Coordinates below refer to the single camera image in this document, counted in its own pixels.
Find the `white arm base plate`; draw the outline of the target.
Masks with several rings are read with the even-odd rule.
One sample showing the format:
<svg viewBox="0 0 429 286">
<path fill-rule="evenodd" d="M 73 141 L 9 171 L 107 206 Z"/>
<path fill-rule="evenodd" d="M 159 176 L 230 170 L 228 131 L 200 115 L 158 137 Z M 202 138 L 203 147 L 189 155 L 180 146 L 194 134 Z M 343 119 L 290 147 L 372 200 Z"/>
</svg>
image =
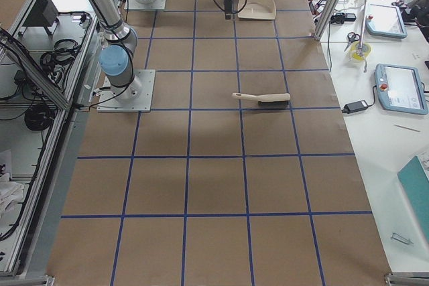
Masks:
<svg viewBox="0 0 429 286">
<path fill-rule="evenodd" d="M 134 70 L 134 80 L 125 92 L 111 86 L 105 77 L 103 86 L 109 87 L 100 95 L 101 104 L 96 106 L 99 113 L 133 113 L 151 111 L 151 103 L 156 79 L 155 70 Z"/>
<path fill-rule="evenodd" d="M 128 11 L 163 11 L 166 0 L 126 0 L 124 9 Z"/>
</svg>

